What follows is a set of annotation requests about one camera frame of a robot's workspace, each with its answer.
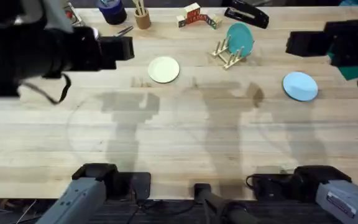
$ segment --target sticker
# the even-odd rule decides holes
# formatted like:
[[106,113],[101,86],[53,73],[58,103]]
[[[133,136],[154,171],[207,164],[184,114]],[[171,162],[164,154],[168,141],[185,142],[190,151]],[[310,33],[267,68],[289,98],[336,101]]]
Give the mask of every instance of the sticker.
[[186,25],[186,21],[179,21],[179,27],[184,27]]
[[215,23],[209,16],[206,17],[206,22],[207,22],[210,26],[213,26],[213,24]]
[[188,17],[186,19],[186,24],[191,24],[193,22],[197,21],[197,16],[193,16],[193,17]]
[[200,15],[200,20],[205,21],[206,20],[206,15]]
[[348,217],[355,217],[356,209],[348,203],[342,201],[337,195],[334,195],[332,192],[328,192],[326,199],[329,203],[340,209],[340,211],[345,213]]

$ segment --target white plate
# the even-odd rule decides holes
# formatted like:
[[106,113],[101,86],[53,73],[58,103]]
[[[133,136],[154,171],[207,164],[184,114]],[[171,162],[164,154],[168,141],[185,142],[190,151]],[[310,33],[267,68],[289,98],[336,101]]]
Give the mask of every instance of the white plate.
[[172,82],[179,75],[179,64],[171,57],[158,57],[150,62],[149,76],[158,83]]

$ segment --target black stapler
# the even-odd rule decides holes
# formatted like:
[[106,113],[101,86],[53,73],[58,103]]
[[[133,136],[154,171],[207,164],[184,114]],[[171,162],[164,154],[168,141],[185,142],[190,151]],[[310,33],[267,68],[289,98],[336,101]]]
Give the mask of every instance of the black stapler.
[[243,0],[232,0],[224,16],[266,29],[269,16]]

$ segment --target wooden table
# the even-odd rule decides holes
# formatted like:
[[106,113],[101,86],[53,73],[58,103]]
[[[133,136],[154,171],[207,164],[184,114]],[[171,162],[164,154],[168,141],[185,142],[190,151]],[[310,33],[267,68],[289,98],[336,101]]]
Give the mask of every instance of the wooden table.
[[[86,162],[110,162],[121,171],[152,174],[152,198],[191,197],[209,182],[224,197],[252,198],[244,179],[254,172],[291,172],[329,164],[358,184],[358,89],[327,57],[285,53],[292,30],[321,30],[327,21],[358,19],[358,7],[265,7],[267,30],[249,26],[255,45],[246,61],[225,71],[212,58],[229,26],[204,22],[178,29],[181,9],[150,9],[152,27],[139,30],[133,10],[119,26],[97,9],[79,9],[103,35],[129,25],[135,58],[117,70],[69,73],[73,87],[58,106],[25,88],[0,100],[0,197],[59,197]],[[211,9],[222,14],[224,9]],[[153,82],[147,66],[169,55],[180,64],[172,83]],[[311,103],[289,99],[283,77],[310,74],[319,85]],[[34,79],[58,97],[63,80]]]

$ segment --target light blue plate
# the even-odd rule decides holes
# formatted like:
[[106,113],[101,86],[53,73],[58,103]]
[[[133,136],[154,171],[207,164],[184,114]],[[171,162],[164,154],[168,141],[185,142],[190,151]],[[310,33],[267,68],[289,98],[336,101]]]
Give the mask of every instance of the light blue plate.
[[235,54],[242,46],[244,46],[244,49],[242,50],[241,57],[251,53],[252,47],[254,46],[254,38],[246,25],[242,23],[233,24],[227,31],[227,36],[229,35],[230,53]]
[[291,72],[283,80],[285,93],[295,100],[310,101],[317,96],[316,81],[303,72]]

